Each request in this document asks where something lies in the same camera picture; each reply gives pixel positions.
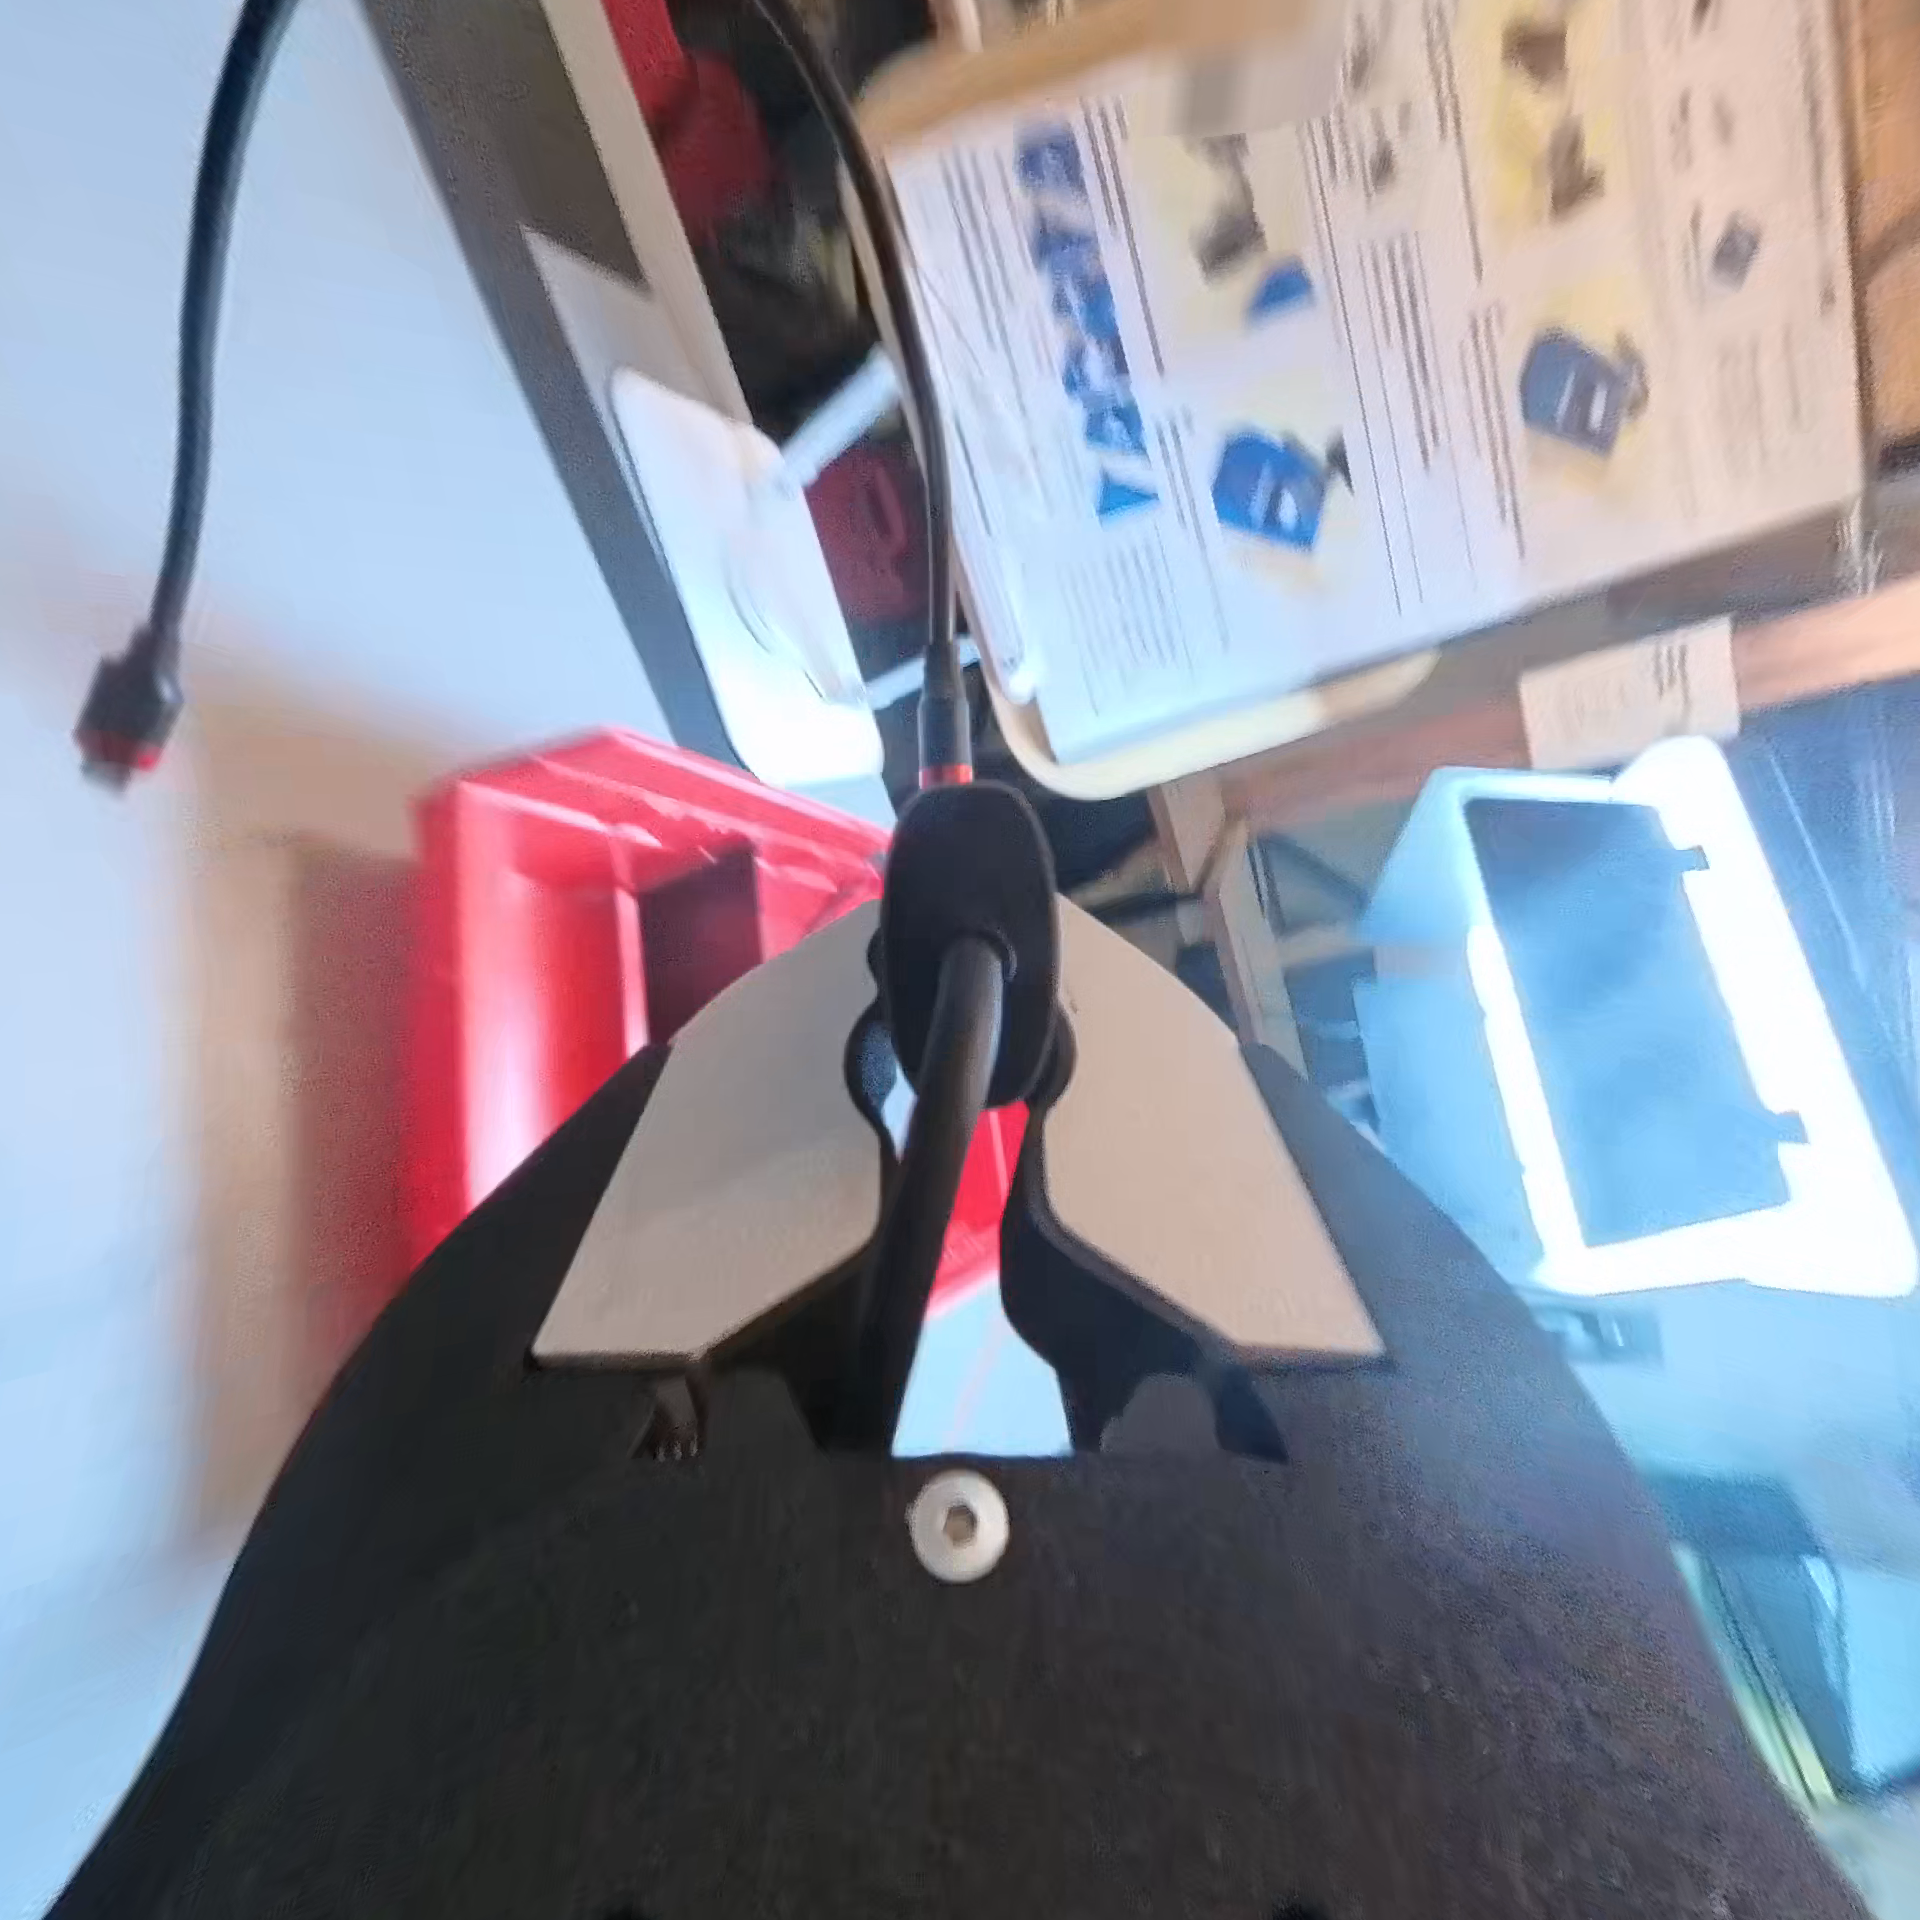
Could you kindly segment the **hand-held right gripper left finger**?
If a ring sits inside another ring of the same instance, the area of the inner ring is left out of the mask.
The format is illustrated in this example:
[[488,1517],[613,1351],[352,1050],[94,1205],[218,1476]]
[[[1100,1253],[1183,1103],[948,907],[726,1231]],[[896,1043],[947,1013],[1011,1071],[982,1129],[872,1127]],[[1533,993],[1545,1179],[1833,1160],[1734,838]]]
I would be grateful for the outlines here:
[[861,1091],[862,903],[721,991],[659,1085],[535,1336],[540,1367],[685,1367],[862,1253],[902,1098]]

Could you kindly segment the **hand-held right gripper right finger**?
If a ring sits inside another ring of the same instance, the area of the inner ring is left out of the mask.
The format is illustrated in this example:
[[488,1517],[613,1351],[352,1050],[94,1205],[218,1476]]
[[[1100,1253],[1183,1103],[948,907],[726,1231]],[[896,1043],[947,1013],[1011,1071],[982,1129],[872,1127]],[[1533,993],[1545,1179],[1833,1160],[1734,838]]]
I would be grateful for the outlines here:
[[1056,946],[1056,1079],[1001,1215],[1017,1336],[1053,1369],[1382,1362],[1233,1027],[1072,903]]

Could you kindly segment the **red plastic bin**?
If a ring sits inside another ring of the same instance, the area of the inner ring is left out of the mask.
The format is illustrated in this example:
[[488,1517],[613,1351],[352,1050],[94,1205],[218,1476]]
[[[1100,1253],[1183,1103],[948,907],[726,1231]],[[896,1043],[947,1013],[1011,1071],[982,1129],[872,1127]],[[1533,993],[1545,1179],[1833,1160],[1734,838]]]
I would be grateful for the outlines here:
[[[879,904],[896,829],[630,730],[453,774],[415,819],[407,1290],[516,1296],[532,1353],[672,1038],[763,962]],[[877,1094],[879,987],[852,1053]],[[852,1346],[877,1233],[710,1365]]]

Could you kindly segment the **black cable red plug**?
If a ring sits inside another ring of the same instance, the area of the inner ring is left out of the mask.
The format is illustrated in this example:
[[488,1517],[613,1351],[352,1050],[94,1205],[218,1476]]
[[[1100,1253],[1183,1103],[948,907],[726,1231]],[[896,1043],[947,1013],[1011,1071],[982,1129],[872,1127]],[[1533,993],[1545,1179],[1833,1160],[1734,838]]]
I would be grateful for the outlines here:
[[[75,745],[92,778],[122,789],[149,771],[181,714],[184,612],[200,565],[205,493],[213,474],[213,379],[218,310],[225,299],[231,224],[243,185],[245,142],[281,49],[295,4],[243,4],[218,67],[192,185],[187,266],[181,295],[181,377],[173,480],[156,593],[144,625],[117,657],[98,664],[75,723]],[[858,212],[862,217],[872,269],[871,300],[890,307],[896,368],[917,428],[928,538],[928,631],[917,704],[917,789],[956,789],[973,778],[972,698],[956,636],[951,474],[947,417],[929,368],[922,327],[904,281],[904,258],[893,196],[867,139],[858,132],[852,100],[794,4],[759,4],[759,16],[801,73],[829,129]]]

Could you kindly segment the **white open crate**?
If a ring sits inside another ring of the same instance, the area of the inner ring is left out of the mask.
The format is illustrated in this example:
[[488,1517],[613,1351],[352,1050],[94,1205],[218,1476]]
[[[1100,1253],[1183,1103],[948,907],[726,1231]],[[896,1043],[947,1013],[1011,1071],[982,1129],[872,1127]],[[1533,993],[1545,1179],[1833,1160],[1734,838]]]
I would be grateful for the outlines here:
[[1724,751],[1442,769],[1360,919],[1384,1156],[1525,1290],[1902,1301],[1915,1172]]

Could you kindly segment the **red plastic object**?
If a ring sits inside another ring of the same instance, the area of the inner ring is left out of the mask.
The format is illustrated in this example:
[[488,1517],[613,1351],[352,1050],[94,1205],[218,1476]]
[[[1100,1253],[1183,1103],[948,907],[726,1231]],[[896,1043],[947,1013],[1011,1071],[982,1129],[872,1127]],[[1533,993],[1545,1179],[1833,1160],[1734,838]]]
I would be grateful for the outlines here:
[[858,443],[802,483],[829,582],[852,627],[922,631],[922,483],[902,440]]

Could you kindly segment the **white instruction poster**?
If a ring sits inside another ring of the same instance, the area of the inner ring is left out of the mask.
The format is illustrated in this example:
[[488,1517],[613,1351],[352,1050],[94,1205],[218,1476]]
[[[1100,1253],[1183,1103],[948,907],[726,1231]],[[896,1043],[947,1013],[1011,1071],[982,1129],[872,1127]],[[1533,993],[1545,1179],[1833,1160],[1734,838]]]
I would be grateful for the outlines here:
[[1833,4],[1342,4],[1123,154],[1221,600],[1430,650],[1863,490]]

